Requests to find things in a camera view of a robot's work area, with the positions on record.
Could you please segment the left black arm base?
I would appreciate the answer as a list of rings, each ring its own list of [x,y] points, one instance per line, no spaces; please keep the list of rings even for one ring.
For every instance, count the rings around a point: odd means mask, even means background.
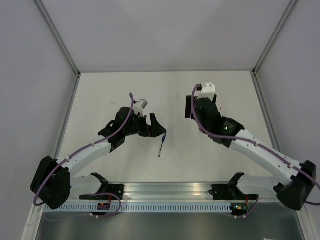
[[[124,184],[109,183],[109,181],[106,178],[104,178],[102,175],[96,172],[91,173],[89,176],[93,177],[94,180],[98,180],[100,183],[100,187],[94,193],[80,195],[79,196],[80,200],[108,200],[108,201],[116,200],[114,196],[108,195],[106,193],[114,194],[120,200],[123,199],[124,188],[125,188]]]

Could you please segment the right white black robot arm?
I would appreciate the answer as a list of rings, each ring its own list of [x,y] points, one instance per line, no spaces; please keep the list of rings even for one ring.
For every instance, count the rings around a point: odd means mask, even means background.
[[[271,174],[256,177],[236,173],[226,185],[229,199],[277,198],[294,211],[305,204],[319,206],[308,200],[313,189],[320,186],[316,181],[317,167],[311,161],[299,162],[265,146],[242,124],[221,116],[215,98],[186,96],[185,118],[195,120],[200,131],[213,142],[241,153]]]

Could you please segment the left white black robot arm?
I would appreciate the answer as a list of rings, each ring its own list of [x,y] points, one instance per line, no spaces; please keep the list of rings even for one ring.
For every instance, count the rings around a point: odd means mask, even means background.
[[[55,210],[74,197],[104,199],[109,193],[107,179],[96,172],[82,177],[76,177],[76,174],[95,160],[114,152],[125,143],[126,137],[157,138],[167,133],[154,113],[149,118],[151,124],[147,123],[147,116],[130,107],[122,107],[87,145],[56,159],[43,158],[30,185],[35,194],[33,204],[37,207],[47,205]]]

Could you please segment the blue gel pen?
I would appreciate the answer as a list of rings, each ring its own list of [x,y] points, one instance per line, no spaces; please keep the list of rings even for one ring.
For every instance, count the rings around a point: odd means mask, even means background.
[[[165,133],[165,134],[162,136],[160,148],[159,148],[159,151],[158,151],[158,158],[161,157],[161,153],[162,153],[162,149],[163,149],[163,145],[164,145],[164,142],[165,142],[165,140],[166,140],[166,137],[167,137],[167,133]]]

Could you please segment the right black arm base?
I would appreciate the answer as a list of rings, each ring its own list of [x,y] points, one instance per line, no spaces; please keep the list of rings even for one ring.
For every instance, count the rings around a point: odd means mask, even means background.
[[[257,194],[244,194],[237,187],[239,180],[244,176],[243,172],[236,173],[228,183],[216,183],[211,185],[208,193],[216,200],[245,201],[257,200]]]

